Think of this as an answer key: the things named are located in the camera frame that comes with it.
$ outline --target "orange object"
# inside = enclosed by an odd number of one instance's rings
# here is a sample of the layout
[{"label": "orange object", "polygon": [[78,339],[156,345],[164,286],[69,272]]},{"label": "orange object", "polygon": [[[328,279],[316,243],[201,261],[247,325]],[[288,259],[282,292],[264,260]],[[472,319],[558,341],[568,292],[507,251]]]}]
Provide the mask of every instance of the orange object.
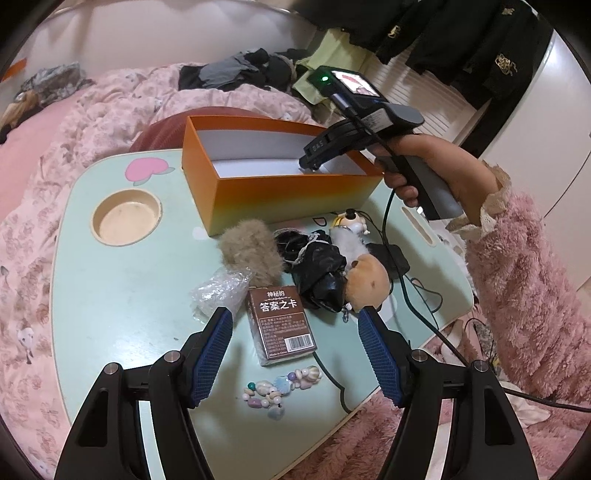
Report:
[{"label": "orange object", "polygon": [[188,117],[182,166],[207,233],[218,235],[247,218],[281,222],[361,207],[382,180],[361,153],[336,161],[339,171],[353,173],[297,170],[303,147],[322,130],[269,118]]},{"label": "orange object", "polygon": [[10,67],[8,68],[6,73],[4,74],[4,77],[2,77],[2,80],[0,80],[0,82],[3,82],[4,80],[8,80],[10,77],[15,76],[17,73],[23,71],[26,66],[27,66],[27,59],[22,59],[16,63],[13,63],[12,65],[10,65]]}]

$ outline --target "pink fluffy clothing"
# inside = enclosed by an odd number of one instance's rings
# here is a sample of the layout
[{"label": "pink fluffy clothing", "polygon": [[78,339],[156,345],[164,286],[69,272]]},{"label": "pink fluffy clothing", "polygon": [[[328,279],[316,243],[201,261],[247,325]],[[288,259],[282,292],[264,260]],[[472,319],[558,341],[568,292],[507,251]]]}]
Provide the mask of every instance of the pink fluffy clothing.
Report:
[{"label": "pink fluffy clothing", "polygon": [[533,200],[511,191],[508,176],[481,213],[464,226],[466,262],[498,345],[503,370],[524,391],[570,402],[591,400],[591,322],[581,314]]}]

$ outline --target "lace cuff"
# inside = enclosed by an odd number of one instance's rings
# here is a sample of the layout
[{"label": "lace cuff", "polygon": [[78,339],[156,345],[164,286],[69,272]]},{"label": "lace cuff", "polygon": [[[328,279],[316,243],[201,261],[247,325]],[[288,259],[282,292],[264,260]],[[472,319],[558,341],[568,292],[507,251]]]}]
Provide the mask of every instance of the lace cuff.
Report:
[{"label": "lace cuff", "polygon": [[482,205],[480,209],[481,226],[472,225],[466,214],[449,222],[446,227],[447,230],[458,234],[463,240],[478,241],[491,233],[496,226],[494,217],[507,209],[507,203],[511,195],[511,178],[509,178],[509,175],[499,166],[491,167],[486,162],[484,162],[484,165],[495,174],[501,189],[496,193],[491,193]]}]

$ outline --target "silver screw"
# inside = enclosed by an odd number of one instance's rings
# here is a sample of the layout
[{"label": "silver screw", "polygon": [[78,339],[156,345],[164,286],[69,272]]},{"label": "silver screw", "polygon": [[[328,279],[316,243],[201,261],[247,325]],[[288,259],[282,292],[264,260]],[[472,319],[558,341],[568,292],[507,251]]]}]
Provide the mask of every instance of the silver screw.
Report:
[{"label": "silver screw", "polygon": [[112,362],[108,365],[105,365],[103,372],[105,372],[107,375],[113,375],[118,369],[119,369],[119,365]]},{"label": "silver screw", "polygon": [[164,354],[164,359],[169,363],[172,364],[173,362],[176,362],[179,358],[181,358],[181,352],[177,351],[177,350],[171,350],[169,352],[166,352]]},{"label": "silver screw", "polygon": [[474,360],[472,365],[479,372],[486,372],[488,370],[488,364],[484,360]]},{"label": "silver screw", "polygon": [[427,352],[425,350],[413,350],[411,353],[412,358],[414,358],[417,362],[424,362],[429,358]]}]

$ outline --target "white slatted panel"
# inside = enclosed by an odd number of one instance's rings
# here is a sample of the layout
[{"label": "white slatted panel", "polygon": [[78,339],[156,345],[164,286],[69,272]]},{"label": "white slatted panel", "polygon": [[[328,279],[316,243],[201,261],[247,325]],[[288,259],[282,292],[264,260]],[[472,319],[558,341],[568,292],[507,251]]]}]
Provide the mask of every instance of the white slatted panel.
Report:
[{"label": "white slatted panel", "polygon": [[412,47],[383,65],[375,56],[364,75],[391,102],[410,105],[425,117],[417,130],[453,141],[476,110],[460,93],[442,84],[431,73],[419,75],[405,65]]}]

